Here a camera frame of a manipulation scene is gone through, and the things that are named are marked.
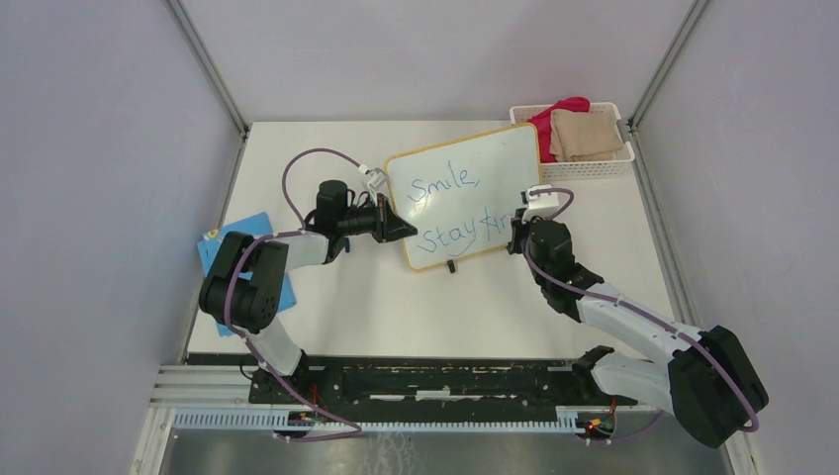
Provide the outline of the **yellow framed whiteboard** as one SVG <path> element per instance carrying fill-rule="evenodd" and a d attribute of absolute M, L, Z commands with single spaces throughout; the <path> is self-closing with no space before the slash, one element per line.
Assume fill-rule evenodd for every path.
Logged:
<path fill-rule="evenodd" d="M 421 271 L 504 247 L 521 194 L 541 179 L 538 135 L 524 123 L 389 157 L 394 212 L 416 228 L 403 239 Z"/>

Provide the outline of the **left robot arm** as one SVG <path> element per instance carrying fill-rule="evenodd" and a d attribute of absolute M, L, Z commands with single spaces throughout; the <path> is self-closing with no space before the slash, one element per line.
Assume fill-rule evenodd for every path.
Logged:
<path fill-rule="evenodd" d="M 307 359 L 305 351 L 277 318 L 286 275 L 335 261 L 353 236 L 389 243 L 418 234 L 384 194 L 369 193 L 359 204 L 351 196 L 344 182 L 324 181 L 301 230 L 263 237 L 227 233 L 200 290 L 200 310 L 243 338 L 257 361 L 274 373 L 272 388 L 287 403 L 309 395 L 311 377 L 298 368 Z"/>

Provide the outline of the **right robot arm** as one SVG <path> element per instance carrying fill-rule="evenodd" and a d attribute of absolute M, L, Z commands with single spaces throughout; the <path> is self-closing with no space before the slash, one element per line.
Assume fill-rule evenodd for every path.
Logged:
<path fill-rule="evenodd" d="M 699 443 L 720 447 L 754 432 L 769 395 L 737 335 L 670 321 L 634 302 L 576 260 L 562 223 L 524 208 L 511 219 L 511 254 L 522 255 L 547 305 L 640 353 L 630 358 L 598 346 L 576 363 L 574 396 L 595 404 L 623 396 L 673 416 Z"/>

